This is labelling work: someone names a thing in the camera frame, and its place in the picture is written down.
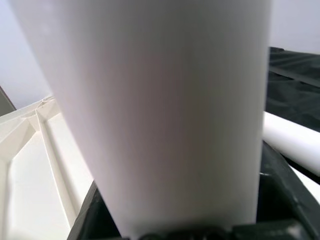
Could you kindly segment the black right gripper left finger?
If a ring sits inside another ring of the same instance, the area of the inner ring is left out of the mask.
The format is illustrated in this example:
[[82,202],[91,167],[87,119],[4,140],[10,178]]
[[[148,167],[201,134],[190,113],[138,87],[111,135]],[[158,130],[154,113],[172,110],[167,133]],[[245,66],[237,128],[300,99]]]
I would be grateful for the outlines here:
[[101,194],[93,181],[68,235],[69,240],[122,240]]

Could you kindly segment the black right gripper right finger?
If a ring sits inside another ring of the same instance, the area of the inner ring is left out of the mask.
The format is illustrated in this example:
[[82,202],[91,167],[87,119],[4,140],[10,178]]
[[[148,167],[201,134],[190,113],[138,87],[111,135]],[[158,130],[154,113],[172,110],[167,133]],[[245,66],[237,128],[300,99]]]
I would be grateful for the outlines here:
[[262,144],[256,221],[263,239],[318,240],[320,205],[285,158]]

